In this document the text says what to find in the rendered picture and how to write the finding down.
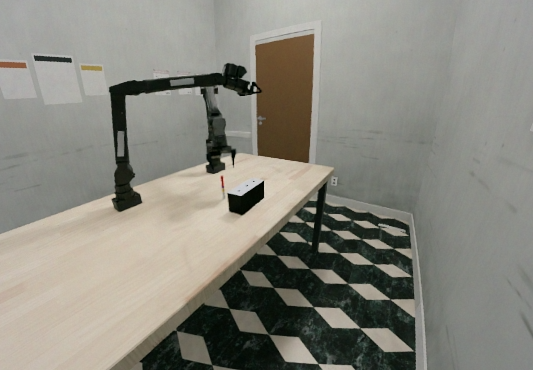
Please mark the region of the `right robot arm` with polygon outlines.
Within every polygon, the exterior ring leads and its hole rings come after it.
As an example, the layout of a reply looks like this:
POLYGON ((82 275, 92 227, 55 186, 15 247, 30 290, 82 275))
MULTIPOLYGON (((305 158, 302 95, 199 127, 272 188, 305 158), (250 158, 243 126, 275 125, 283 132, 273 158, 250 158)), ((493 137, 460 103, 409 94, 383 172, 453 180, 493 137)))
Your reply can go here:
POLYGON ((233 90, 236 85, 236 80, 238 85, 243 87, 246 86, 246 80, 241 79, 246 73, 247 70, 245 67, 226 63, 224 64, 222 73, 143 79, 142 81, 131 80, 108 87, 111 102, 115 161, 117 165, 117 169, 114 172, 114 181, 116 180, 116 186, 114 186, 116 192, 114 193, 116 197, 111 199, 112 203, 116 206, 120 206, 141 198, 140 193, 134 191, 129 183, 132 180, 132 177, 135 177, 133 176, 135 173, 132 172, 133 168, 129 164, 125 95, 134 94, 133 96, 137 96, 140 93, 144 93, 144 91, 145 94, 148 94, 160 91, 216 85, 223 85, 223 88, 233 90))

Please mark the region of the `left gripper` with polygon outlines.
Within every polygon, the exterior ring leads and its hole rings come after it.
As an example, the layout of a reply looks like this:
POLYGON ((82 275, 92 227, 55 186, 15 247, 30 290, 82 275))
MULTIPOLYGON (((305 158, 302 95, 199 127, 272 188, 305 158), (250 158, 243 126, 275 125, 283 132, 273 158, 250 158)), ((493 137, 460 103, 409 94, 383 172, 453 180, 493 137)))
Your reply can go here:
POLYGON ((231 149, 231 145, 229 146, 220 146, 220 147, 211 147, 209 148, 209 153, 206 153, 206 160, 208 161, 208 163, 210 164, 211 168, 212 168, 212 171, 213 171, 213 165, 212 165, 212 160, 211 158, 218 158, 218 157, 221 157, 221 153, 222 154, 226 154, 226 153, 231 153, 232 151, 232 155, 231 155, 231 160, 233 162, 232 166, 234 168, 234 159, 235 159, 235 154, 236 154, 236 149, 231 149), (220 151, 218 151, 220 150, 220 151))

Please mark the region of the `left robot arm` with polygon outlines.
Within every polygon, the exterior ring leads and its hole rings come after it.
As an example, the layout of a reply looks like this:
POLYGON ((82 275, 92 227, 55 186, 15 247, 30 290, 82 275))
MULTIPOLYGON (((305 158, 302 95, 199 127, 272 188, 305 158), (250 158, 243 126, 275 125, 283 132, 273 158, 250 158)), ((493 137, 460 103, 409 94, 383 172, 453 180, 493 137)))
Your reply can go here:
MULTIPOLYGON (((217 107, 217 103, 216 103, 216 99, 214 95, 214 94, 218 94, 218 86, 200 87, 200 93, 201 95, 204 94, 203 98, 206 103, 207 119, 209 116, 208 139, 206 139, 206 150, 207 150, 207 153, 209 153, 209 148, 212 147, 212 144, 213 144, 213 147, 227 146, 227 140, 226 140, 225 131, 224 131, 225 126, 226 126, 226 121, 225 121, 225 118, 222 117, 222 113, 220 113, 217 107), (214 139, 214 132, 215 132, 215 139, 214 139), (211 139, 212 139, 212 142, 211 142, 211 139)), ((212 159, 212 164, 213 164, 213 169, 215 169, 215 168, 225 165, 225 162, 221 164, 221 158, 218 157, 218 158, 212 159)))

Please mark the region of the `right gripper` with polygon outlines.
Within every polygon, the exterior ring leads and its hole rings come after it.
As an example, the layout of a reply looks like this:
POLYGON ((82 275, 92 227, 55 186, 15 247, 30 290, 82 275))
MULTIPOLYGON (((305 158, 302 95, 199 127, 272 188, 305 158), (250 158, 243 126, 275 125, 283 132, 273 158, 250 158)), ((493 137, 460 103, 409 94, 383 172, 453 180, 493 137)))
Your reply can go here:
POLYGON ((243 86, 238 85, 237 84, 237 80, 236 80, 236 85, 235 85, 235 88, 233 89, 233 91, 236 91, 237 95, 239 95, 239 96, 248 96, 248 95, 252 95, 252 94, 262 93, 262 90, 257 86, 257 84, 255 82, 252 82, 252 85, 250 86, 250 90, 248 89, 248 85, 250 85, 249 81, 246 81, 246 86, 243 87, 243 86), (253 90, 254 87, 256 87, 259 90, 259 92, 254 92, 254 90, 253 90))

